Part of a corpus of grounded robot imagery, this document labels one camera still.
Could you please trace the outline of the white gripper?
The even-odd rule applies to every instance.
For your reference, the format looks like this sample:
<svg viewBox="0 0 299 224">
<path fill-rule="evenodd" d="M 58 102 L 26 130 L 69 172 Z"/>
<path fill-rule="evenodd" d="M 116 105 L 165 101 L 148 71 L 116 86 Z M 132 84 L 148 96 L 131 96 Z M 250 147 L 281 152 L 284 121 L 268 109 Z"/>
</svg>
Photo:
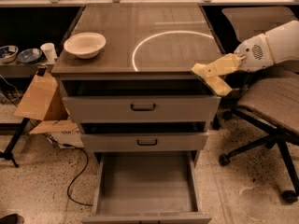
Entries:
<svg viewBox="0 0 299 224">
<path fill-rule="evenodd" d="M 243 41 L 234 51 L 222 56 L 203 68 L 204 77 L 224 76 L 239 70 L 256 72 L 274 64 L 269 45 L 264 34 Z"/>
</svg>

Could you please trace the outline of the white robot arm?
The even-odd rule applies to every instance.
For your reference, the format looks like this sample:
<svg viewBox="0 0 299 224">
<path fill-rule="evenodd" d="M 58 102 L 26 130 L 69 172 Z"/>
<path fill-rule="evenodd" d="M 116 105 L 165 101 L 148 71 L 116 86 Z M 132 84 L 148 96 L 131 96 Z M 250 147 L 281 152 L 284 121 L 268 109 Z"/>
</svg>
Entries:
<svg viewBox="0 0 299 224">
<path fill-rule="evenodd" d="M 256 72 L 277 63 L 299 60 L 299 21 L 289 21 L 243 41 L 229 53 L 200 69 L 202 77 L 236 71 Z"/>
</svg>

